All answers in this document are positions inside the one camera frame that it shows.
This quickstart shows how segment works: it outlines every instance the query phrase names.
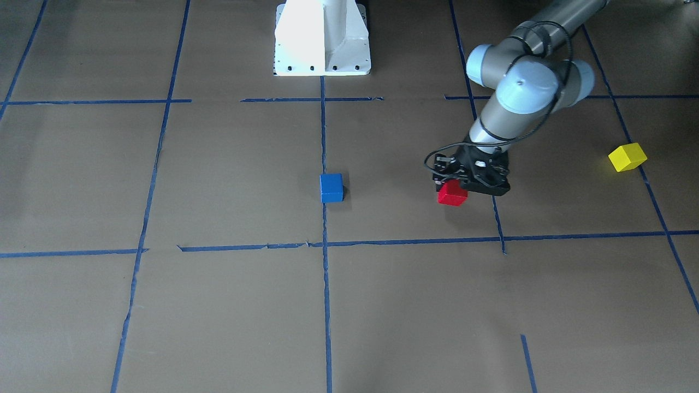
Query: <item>floor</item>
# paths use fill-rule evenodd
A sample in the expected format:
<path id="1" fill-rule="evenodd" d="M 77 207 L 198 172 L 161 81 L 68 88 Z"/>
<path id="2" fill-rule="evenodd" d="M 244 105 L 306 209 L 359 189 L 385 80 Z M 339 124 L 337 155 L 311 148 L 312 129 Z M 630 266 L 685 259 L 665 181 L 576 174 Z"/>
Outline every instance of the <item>floor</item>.
<path id="1" fill-rule="evenodd" d="M 699 3 L 590 19 L 592 95 L 460 208 L 421 161 L 545 2 L 370 1 L 353 78 L 272 75 L 278 3 L 0 4 L 0 392 L 699 389 Z"/>

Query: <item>gray robot arm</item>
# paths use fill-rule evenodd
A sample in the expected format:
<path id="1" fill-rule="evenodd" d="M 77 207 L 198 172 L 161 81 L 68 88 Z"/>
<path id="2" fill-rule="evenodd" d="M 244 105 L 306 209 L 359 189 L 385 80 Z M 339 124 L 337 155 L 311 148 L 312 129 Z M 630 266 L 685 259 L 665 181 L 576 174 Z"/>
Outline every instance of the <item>gray robot arm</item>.
<path id="1" fill-rule="evenodd" d="M 471 52 L 468 77 L 496 91 L 463 142 L 435 150 L 425 159 L 438 189 L 452 179 L 463 189 L 484 194 L 499 196 L 510 189 L 507 149 L 536 132 L 551 113 L 575 105 L 592 90 L 592 68 L 572 58 L 570 39 L 608 3 L 554 0 L 498 45 L 479 45 Z M 565 44 L 567 60 L 546 59 Z M 454 147 L 458 150 L 453 156 L 440 154 Z M 433 167 L 427 164 L 431 157 Z"/>

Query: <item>blue tape line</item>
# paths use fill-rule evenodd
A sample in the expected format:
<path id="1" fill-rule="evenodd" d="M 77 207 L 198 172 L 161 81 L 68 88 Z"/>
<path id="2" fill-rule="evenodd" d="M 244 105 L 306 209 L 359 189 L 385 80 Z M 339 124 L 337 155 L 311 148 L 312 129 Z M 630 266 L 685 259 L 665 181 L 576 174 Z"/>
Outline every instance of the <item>blue tape line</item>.
<path id="1" fill-rule="evenodd" d="M 445 244 L 445 243 L 483 243 L 500 241 L 499 237 L 482 238 L 429 238 L 408 240 L 366 240 L 366 241 L 331 241 L 329 247 L 347 247 L 351 245 L 402 245 L 402 244 Z"/>
<path id="2" fill-rule="evenodd" d="M 587 96 L 587 99 L 699 99 L 699 94 L 622 94 L 612 96 Z"/>
<path id="3" fill-rule="evenodd" d="M 461 58 L 461 68 L 463 69 L 463 77 L 466 80 L 466 90 L 468 91 L 468 102 L 471 106 L 471 114 L 473 115 L 473 119 L 476 120 L 478 118 L 478 113 L 476 111 L 476 104 L 475 104 L 475 98 L 473 96 L 473 91 L 471 90 L 471 81 L 468 78 L 468 72 L 466 71 L 466 55 L 463 52 L 463 43 L 461 41 L 461 34 L 459 33 L 459 23 L 456 21 L 456 12 L 454 11 L 454 1 L 449 0 L 449 10 L 452 13 L 452 24 L 454 25 L 454 34 L 456 35 L 456 44 L 459 46 L 459 57 Z M 507 254 L 507 250 L 505 249 L 505 238 L 503 237 L 503 227 L 502 224 L 500 223 L 500 215 L 498 214 L 498 203 L 495 200 L 495 197 L 493 196 L 493 211 L 495 213 L 495 222 L 498 227 L 498 235 L 500 236 L 500 246 L 503 250 L 503 254 Z"/>
<path id="4" fill-rule="evenodd" d="M 171 99 L 171 103 L 191 103 L 191 99 Z M 10 101 L 8 105 L 100 105 L 109 103 L 167 103 L 167 99 L 103 99 L 91 101 Z"/>
<path id="5" fill-rule="evenodd" d="M 526 369 L 529 372 L 529 384 L 531 385 L 532 393 L 538 393 L 536 389 L 536 379 L 534 378 L 534 368 L 531 366 L 531 357 L 529 356 L 529 345 L 526 343 L 526 336 L 520 334 L 522 340 L 522 349 L 524 350 L 524 359 L 526 360 Z"/>
<path id="6" fill-rule="evenodd" d="M 325 375 L 327 392 L 333 393 L 333 356 L 330 340 L 330 276 L 328 264 L 328 209 L 323 203 L 323 281 L 325 307 Z"/>
<path id="7" fill-rule="evenodd" d="M 503 226 L 500 223 L 500 213 L 498 213 L 498 204 L 495 202 L 495 196 L 491 197 L 493 199 L 493 211 L 495 212 L 495 222 L 498 225 L 498 236 L 500 236 L 500 246 L 503 249 L 503 254 L 507 255 L 507 250 L 505 249 L 505 237 L 503 236 Z"/>
<path id="8" fill-rule="evenodd" d="M 473 96 L 473 99 L 475 100 L 485 100 L 485 99 L 490 99 L 491 96 Z M 469 99 L 467 96 L 447 96 L 444 95 L 444 98 L 447 101 L 454 101 L 454 100 L 464 100 L 464 99 Z M 699 95 L 697 94 L 666 94 L 666 95 L 652 95 L 652 94 L 639 94 L 639 95 L 606 95 L 606 96 L 599 96 L 599 95 L 590 95 L 585 97 L 585 99 L 699 99 Z"/>
<path id="9" fill-rule="evenodd" d="M 240 102 L 318 102 L 320 98 L 241 99 Z"/>
<path id="10" fill-rule="evenodd" d="M 679 272 L 682 274 L 682 280 L 684 280 L 684 284 L 687 286 L 687 290 L 689 291 L 689 296 L 692 298 L 692 303 L 694 303 L 694 308 L 697 311 L 697 314 L 699 314 L 699 300 L 697 300 L 696 293 L 694 292 L 694 288 L 692 288 L 692 284 L 689 281 L 689 276 L 687 275 L 686 270 L 684 269 L 684 264 L 682 263 L 682 260 L 679 258 L 679 254 L 677 253 L 677 249 L 675 247 L 675 242 L 672 241 L 672 236 L 670 235 L 670 231 L 668 231 L 668 226 L 665 223 L 665 218 L 663 218 L 663 215 L 660 212 L 660 206 L 658 205 L 658 201 L 656 200 L 655 194 L 653 193 L 653 189 L 651 188 L 651 184 L 648 181 L 648 177 L 646 176 L 646 171 L 643 170 L 643 165 L 638 167 L 641 176 L 643 177 L 643 182 L 646 185 L 646 188 L 648 189 L 648 194 L 651 197 L 651 201 L 653 202 L 653 207 L 656 210 L 656 213 L 658 214 L 658 219 L 660 220 L 661 225 L 663 226 L 663 231 L 665 231 L 665 235 L 668 238 L 668 244 L 670 245 L 670 249 L 672 251 L 672 256 L 675 257 L 675 262 L 677 263 L 677 268 L 679 268 Z"/>
<path id="11" fill-rule="evenodd" d="M 322 98 L 251 98 L 240 102 L 320 102 Z M 385 101 L 384 97 L 335 97 L 325 98 L 325 101 Z"/>
<path id="12" fill-rule="evenodd" d="M 459 33 L 459 24 L 456 21 L 456 12 L 454 12 L 454 1 L 449 0 L 449 10 L 452 12 L 452 24 L 454 25 L 454 34 L 456 35 L 456 44 L 459 46 L 459 56 L 461 56 L 461 68 L 463 68 L 463 77 L 466 79 L 466 89 L 468 91 L 468 100 L 471 104 L 471 113 L 473 114 L 473 119 L 478 118 L 476 113 L 476 105 L 473 101 L 473 91 L 471 91 L 471 82 L 468 79 L 468 73 L 466 72 L 466 56 L 463 53 L 463 43 L 461 42 L 461 34 Z"/>
<path id="13" fill-rule="evenodd" d="M 129 295 L 129 311 L 126 318 L 124 319 L 124 326 L 122 327 L 122 336 L 119 341 L 119 352 L 117 353 L 117 361 L 114 367 L 114 376 L 112 378 L 111 393 L 116 393 L 117 385 L 119 383 L 119 374 L 122 368 L 122 362 L 124 360 L 124 349 L 126 348 L 127 336 L 129 333 L 129 323 L 131 322 L 131 312 L 134 308 L 134 296 L 136 295 L 136 276 L 140 270 L 141 256 L 143 255 L 143 246 L 145 243 L 145 234 L 148 228 L 148 219 L 150 217 L 150 208 L 153 202 L 153 194 L 155 192 L 155 181 L 158 176 L 158 161 L 160 159 L 160 152 L 163 148 L 163 138 L 165 137 L 165 130 L 168 124 L 168 116 L 170 114 L 170 104 L 173 97 L 173 91 L 175 89 L 175 79 L 177 78 L 178 65 L 180 63 L 180 54 L 182 53 L 182 42 L 185 39 L 185 29 L 187 27 L 187 17 L 189 15 L 189 5 L 191 0 L 187 0 L 185 4 L 185 15 L 182 17 L 182 28 L 180 29 L 180 40 L 178 42 L 177 52 L 175 54 L 175 63 L 173 65 L 173 72 L 170 78 L 170 90 L 168 91 L 168 101 L 165 103 L 165 112 L 163 114 L 163 123 L 160 128 L 160 137 L 158 139 L 158 148 L 155 153 L 155 161 L 153 164 L 153 171 L 150 178 L 150 187 L 148 189 L 148 198 L 145 205 L 145 212 L 143 214 L 143 228 L 141 229 L 140 238 L 138 239 L 138 250 L 136 251 L 136 261 L 134 262 L 134 274 L 131 277 L 131 294 Z"/>
<path id="14" fill-rule="evenodd" d="M 565 235 L 530 235 L 530 236 L 505 236 L 507 241 L 537 241 L 537 240 L 564 240 L 581 238 L 635 238 L 646 236 L 664 236 L 665 232 L 618 232 L 607 234 L 565 234 Z"/>
<path id="15" fill-rule="evenodd" d="M 135 248 L 119 250 L 76 250 L 76 251 L 35 251 L 35 252 L 2 252 L 0 258 L 34 258 L 34 257 L 77 257 L 81 255 L 110 255 L 136 254 Z"/>
<path id="16" fill-rule="evenodd" d="M 322 147 L 323 174 L 326 173 L 326 114 L 325 114 L 325 77 L 320 77 L 320 144 Z M 323 281 L 324 281 L 324 309 L 325 309 L 325 380 L 327 393 L 333 393 L 333 356 L 330 340 L 330 276 L 328 264 L 328 208 L 323 203 Z"/>
<path id="17" fill-rule="evenodd" d="M 326 146 L 325 146 L 325 131 L 327 130 L 325 123 L 325 77 L 320 77 L 320 144 L 322 147 L 321 163 L 323 165 L 323 174 L 326 173 L 327 160 L 326 160 Z"/>
<path id="18" fill-rule="evenodd" d="M 208 251 L 237 251 L 237 250 L 273 250 L 276 248 L 301 248 L 322 247 L 322 243 L 278 243 L 278 244 L 246 244 L 246 245 L 211 245 L 204 247 L 182 247 L 182 252 L 208 252 Z"/>
<path id="19" fill-rule="evenodd" d="M 605 73 L 605 70 L 602 68 L 602 63 L 600 62 L 600 57 L 597 55 L 597 51 L 595 50 L 594 46 L 592 45 L 592 39 L 590 38 L 590 34 L 587 32 L 587 27 L 583 24 L 581 26 L 582 32 L 585 35 L 585 39 L 587 40 L 588 45 L 590 46 L 590 51 L 592 51 L 592 55 L 595 58 L 595 63 L 597 63 L 597 67 L 600 69 L 600 74 L 602 75 L 602 81 L 604 82 L 606 88 L 607 88 L 607 93 L 609 94 L 609 97 L 612 99 L 612 103 L 614 104 L 614 109 L 617 112 L 617 116 L 619 117 L 619 121 L 621 122 L 621 128 L 624 130 L 624 135 L 626 135 L 626 140 L 628 140 L 629 143 L 632 142 L 631 140 L 631 135 L 628 133 L 628 130 L 626 128 L 626 123 L 624 122 L 624 117 L 621 116 L 621 111 L 619 110 L 619 105 L 617 104 L 617 100 L 614 98 L 614 93 L 612 93 L 612 87 L 610 85 L 609 80 L 607 79 L 607 74 Z"/>
<path id="20" fill-rule="evenodd" d="M 628 129 L 626 127 L 626 122 L 624 121 L 624 117 L 621 114 L 621 111 L 619 110 L 619 106 L 617 105 L 617 100 L 614 98 L 614 93 L 612 92 L 612 86 L 609 83 L 609 80 L 607 79 L 607 76 L 604 72 L 604 69 L 602 68 L 602 62 L 600 62 L 600 58 L 597 55 L 597 51 L 594 48 L 594 45 L 592 44 L 592 39 L 590 38 L 590 34 L 587 31 L 587 28 L 583 25 L 582 26 L 582 31 L 585 34 L 585 39 L 587 40 L 587 43 L 590 45 L 590 49 L 592 51 L 592 55 L 595 57 L 595 62 L 597 63 L 597 67 L 600 69 L 600 73 L 602 74 L 602 79 L 604 80 L 605 86 L 607 86 L 607 91 L 609 92 L 609 96 L 612 98 L 612 103 L 614 103 L 614 109 L 617 111 L 617 116 L 619 117 L 619 122 L 621 123 L 621 128 L 624 130 L 624 134 L 626 135 L 626 140 L 629 143 L 633 142 L 633 139 L 631 138 L 631 134 L 629 134 Z M 668 239 L 668 244 L 670 245 L 670 249 L 672 251 L 672 255 L 675 257 L 675 262 L 677 263 L 677 267 L 679 268 L 679 272 L 682 275 L 682 279 L 684 280 L 684 284 L 687 287 L 687 290 L 689 291 L 689 296 L 692 299 L 692 302 L 694 303 L 694 308 L 696 309 L 696 312 L 699 313 L 699 301 L 697 300 L 696 293 L 694 292 L 694 289 L 692 288 L 692 284 L 689 281 L 689 277 L 687 276 L 687 272 L 684 269 L 684 265 L 682 264 L 682 260 L 679 258 L 679 254 L 677 253 L 677 249 L 675 248 L 675 242 L 672 241 L 672 236 L 670 234 L 670 231 L 668 230 L 668 226 L 665 223 L 665 218 L 663 218 L 663 214 L 660 211 L 660 206 L 658 205 L 658 201 L 656 200 L 655 194 L 653 193 L 653 188 L 651 187 L 651 183 L 648 181 L 648 176 L 646 176 L 646 171 L 643 169 L 643 165 L 638 167 L 639 172 L 641 173 L 641 177 L 643 178 L 643 183 L 645 183 L 646 188 L 648 189 L 648 195 L 650 196 L 651 202 L 653 202 L 653 207 L 655 208 L 656 214 L 658 215 L 658 219 L 660 220 L 661 226 L 663 227 L 663 231 L 665 236 Z"/>
<path id="21" fill-rule="evenodd" d="M 384 97 L 335 97 L 326 98 L 325 101 L 344 102 L 344 101 L 385 101 Z"/>
<path id="22" fill-rule="evenodd" d="M 17 65 L 17 69 L 15 70 L 15 75 L 12 77 L 12 83 L 10 84 L 10 89 L 7 91 L 7 95 L 5 96 L 5 101 L 2 103 L 2 107 L 0 108 L 0 120 L 2 120 L 2 117 L 5 115 L 5 109 L 7 108 L 7 104 L 10 101 L 10 98 L 12 97 L 12 93 L 15 91 L 15 86 L 17 85 L 17 79 L 20 77 L 20 72 L 22 72 L 22 67 L 24 66 L 24 61 L 27 60 L 27 55 L 29 54 L 29 49 L 31 49 L 31 44 L 34 43 L 34 38 L 36 37 L 36 32 L 39 30 L 39 25 L 41 24 L 41 20 L 43 19 L 44 11 L 46 11 L 46 4 L 47 3 L 48 3 L 48 0 L 44 0 L 43 3 L 41 3 L 41 9 L 39 10 L 39 15 L 36 17 L 36 23 L 34 24 L 34 29 L 31 30 L 31 36 L 29 36 L 29 41 L 27 41 L 27 46 L 24 47 L 24 52 L 22 53 L 22 58 L 20 59 L 20 63 Z"/>
<path id="23" fill-rule="evenodd" d="M 699 231 L 670 231 L 670 235 L 673 235 L 673 236 L 699 235 Z"/>
<path id="24" fill-rule="evenodd" d="M 699 235 L 699 230 L 670 231 L 670 235 Z M 562 235 L 529 235 L 529 236 L 490 236 L 474 238 L 428 238 L 428 239 L 404 239 L 404 240 L 365 240 L 365 241 L 329 241 L 328 247 L 349 247 L 353 245 L 407 245 L 407 244 L 446 244 L 446 243 L 489 243 L 501 240 L 505 241 L 543 241 L 543 240 L 566 240 L 566 239 L 588 239 L 588 238 L 635 238 L 665 236 L 664 231 L 646 232 L 613 232 L 600 234 L 562 234 Z M 303 246 L 320 248 L 322 242 L 318 243 L 277 243 L 277 244 L 248 244 L 248 245 L 212 245 L 203 247 L 182 247 L 178 248 L 182 252 L 209 252 L 209 251 L 235 251 L 235 250 L 263 250 L 275 248 L 302 248 Z"/>

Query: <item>blue cube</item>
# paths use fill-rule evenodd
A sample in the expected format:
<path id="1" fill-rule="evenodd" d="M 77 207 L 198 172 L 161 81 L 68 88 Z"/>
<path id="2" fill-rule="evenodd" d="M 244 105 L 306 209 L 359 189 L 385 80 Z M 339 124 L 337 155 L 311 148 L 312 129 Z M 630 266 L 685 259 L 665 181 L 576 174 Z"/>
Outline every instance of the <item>blue cube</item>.
<path id="1" fill-rule="evenodd" d="M 322 203 L 342 202 L 345 197 L 343 175 L 327 173 L 320 176 L 320 201 Z"/>

